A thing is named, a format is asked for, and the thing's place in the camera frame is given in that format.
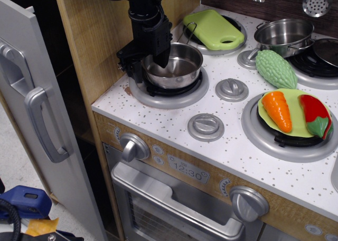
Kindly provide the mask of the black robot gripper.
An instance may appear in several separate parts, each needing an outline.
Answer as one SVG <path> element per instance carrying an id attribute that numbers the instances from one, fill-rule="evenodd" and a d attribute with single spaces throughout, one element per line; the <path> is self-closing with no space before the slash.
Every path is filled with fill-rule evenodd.
<path id="1" fill-rule="evenodd" d="M 142 83 L 143 58 L 153 55 L 157 65 L 162 68 L 168 65 L 172 23 L 158 3 L 130 3 L 128 14 L 133 40 L 116 53 L 118 66 L 136 83 Z"/>

